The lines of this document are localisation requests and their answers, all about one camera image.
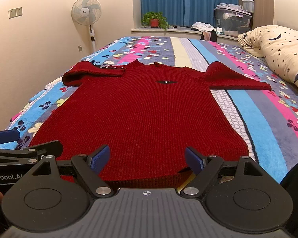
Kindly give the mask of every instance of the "bed sheet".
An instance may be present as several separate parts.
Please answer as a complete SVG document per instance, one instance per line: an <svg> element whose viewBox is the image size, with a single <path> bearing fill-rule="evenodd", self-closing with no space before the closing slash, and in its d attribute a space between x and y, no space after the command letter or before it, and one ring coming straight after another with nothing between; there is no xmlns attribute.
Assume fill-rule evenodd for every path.
<svg viewBox="0 0 298 238"><path fill-rule="evenodd" d="M269 83L271 91L212 90L226 118L256 160L277 182L298 163L298 94L267 65L238 46L173 37L124 37L84 57L102 67L123 66L135 59L205 71L221 61L246 77ZM64 86L62 77L49 83L15 115L7 129L18 129L21 138L2 149L27 147L42 123L77 87Z"/></svg>

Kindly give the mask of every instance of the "fan blade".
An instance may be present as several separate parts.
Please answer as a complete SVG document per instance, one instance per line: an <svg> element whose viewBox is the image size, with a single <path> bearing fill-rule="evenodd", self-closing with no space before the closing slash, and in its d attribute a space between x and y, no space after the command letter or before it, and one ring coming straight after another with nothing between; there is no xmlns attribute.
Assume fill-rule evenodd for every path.
<svg viewBox="0 0 298 238"><path fill-rule="evenodd" d="M83 8L85 8L86 6L87 6L87 2L88 2L89 0L83 0L82 1L82 6L83 6Z"/></svg>
<svg viewBox="0 0 298 238"><path fill-rule="evenodd" d="M89 18L90 18L90 23L94 23L94 21L96 20L95 14L93 14L92 12L90 12Z"/></svg>
<svg viewBox="0 0 298 238"><path fill-rule="evenodd" d="M74 7L74 13L80 15L81 9L79 9L77 6Z"/></svg>
<svg viewBox="0 0 298 238"><path fill-rule="evenodd" d="M90 9L90 10L92 10L92 9L99 9L100 10L100 6L99 6L99 4L91 4L91 5L89 5L88 6L88 8Z"/></svg>
<svg viewBox="0 0 298 238"><path fill-rule="evenodd" d="M87 17L81 17L78 19L79 22L84 22L84 20L86 20Z"/></svg>

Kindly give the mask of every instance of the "electric fan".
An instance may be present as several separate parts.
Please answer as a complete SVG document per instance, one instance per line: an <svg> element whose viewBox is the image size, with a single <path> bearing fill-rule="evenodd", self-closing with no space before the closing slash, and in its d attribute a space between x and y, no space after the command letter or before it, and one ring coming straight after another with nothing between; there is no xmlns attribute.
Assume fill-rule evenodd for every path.
<svg viewBox="0 0 298 238"><path fill-rule="evenodd" d="M96 52L93 24L99 19L102 9L97 0L77 0L72 7L72 19L81 25L89 25L93 51Z"/></svg>

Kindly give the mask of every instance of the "storage container lid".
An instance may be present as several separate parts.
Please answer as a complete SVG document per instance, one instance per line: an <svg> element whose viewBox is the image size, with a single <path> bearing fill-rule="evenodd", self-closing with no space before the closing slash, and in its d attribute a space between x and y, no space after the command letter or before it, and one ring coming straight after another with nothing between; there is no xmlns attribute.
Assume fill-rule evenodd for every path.
<svg viewBox="0 0 298 238"><path fill-rule="evenodd" d="M228 9L228 8L217 8L217 9L214 9L215 11L219 11L219 10L228 10L228 11L233 11L233 12L238 12L238 13L242 13L242 14L245 14L245 15L248 15L248 16L252 16L252 14L250 14L249 12L246 12L246 11L238 11L238 10L233 10L233 9Z"/></svg>

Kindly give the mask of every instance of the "metal screw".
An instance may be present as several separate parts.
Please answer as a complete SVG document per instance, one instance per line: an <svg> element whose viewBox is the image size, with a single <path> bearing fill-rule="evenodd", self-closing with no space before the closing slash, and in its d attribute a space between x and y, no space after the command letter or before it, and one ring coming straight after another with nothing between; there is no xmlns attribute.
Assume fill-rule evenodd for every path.
<svg viewBox="0 0 298 238"><path fill-rule="evenodd" d="M107 195L111 193L111 189L109 187L98 187L96 193L99 195Z"/></svg>
<svg viewBox="0 0 298 238"><path fill-rule="evenodd" d="M197 195L199 193L199 190L195 187L187 187L183 189L183 192L186 195Z"/></svg>

